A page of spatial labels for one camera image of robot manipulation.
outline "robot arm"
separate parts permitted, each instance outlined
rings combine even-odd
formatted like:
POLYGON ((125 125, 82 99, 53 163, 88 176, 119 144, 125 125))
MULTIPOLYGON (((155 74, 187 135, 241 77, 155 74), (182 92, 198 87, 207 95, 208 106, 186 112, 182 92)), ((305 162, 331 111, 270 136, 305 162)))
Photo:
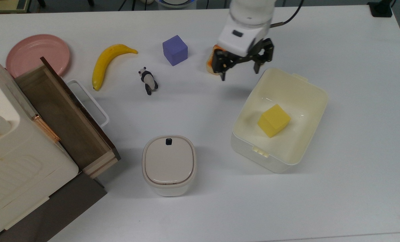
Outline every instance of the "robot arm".
POLYGON ((266 37, 269 29, 288 23, 300 10, 300 5, 292 17, 282 23, 271 25, 276 0, 233 0, 223 31, 218 38, 218 46, 212 57, 212 70, 225 80, 225 73, 238 63, 253 60, 258 74, 260 66, 272 61, 274 45, 266 37))
POLYGON ((276 0, 233 0, 218 45, 245 57, 267 35, 276 0))

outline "black button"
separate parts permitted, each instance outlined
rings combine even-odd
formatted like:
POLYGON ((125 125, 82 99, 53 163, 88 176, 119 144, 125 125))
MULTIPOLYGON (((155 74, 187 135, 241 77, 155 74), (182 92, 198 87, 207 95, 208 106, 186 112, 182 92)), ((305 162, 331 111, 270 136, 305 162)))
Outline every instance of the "black button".
POLYGON ((242 37, 243 36, 243 33, 238 32, 237 30, 233 30, 232 34, 236 35, 237 37, 242 37))

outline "purple cube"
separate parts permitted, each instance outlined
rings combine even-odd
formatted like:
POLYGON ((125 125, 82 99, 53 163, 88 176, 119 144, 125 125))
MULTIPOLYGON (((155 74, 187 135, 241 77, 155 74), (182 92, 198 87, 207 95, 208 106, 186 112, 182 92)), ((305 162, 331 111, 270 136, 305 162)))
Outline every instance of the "purple cube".
POLYGON ((163 51, 172 66, 188 59, 188 46, 178 35, 163 42, 163 51))

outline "container lid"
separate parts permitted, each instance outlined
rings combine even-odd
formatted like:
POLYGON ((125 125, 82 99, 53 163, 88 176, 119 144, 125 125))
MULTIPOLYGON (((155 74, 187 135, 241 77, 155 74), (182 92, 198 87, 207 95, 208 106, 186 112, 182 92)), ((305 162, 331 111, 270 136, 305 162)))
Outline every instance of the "container lid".
POLYGON ((182 137, 158 137, 146 148, 143 161, 147 177, 162 185, 180 184, 194 169, 192 147, 182 137))

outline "pink plate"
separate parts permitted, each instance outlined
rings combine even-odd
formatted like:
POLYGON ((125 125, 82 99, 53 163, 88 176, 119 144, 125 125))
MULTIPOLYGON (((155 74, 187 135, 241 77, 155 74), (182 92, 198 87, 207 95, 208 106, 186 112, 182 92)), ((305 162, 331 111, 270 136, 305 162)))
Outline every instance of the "pink plate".
POLYGON ((42 64, 42 56, 59 76, 70 61, 70 51, 62 39, 51 34, 37 34, 13 46, 6 58, 6 69, 17 78, 42 64))

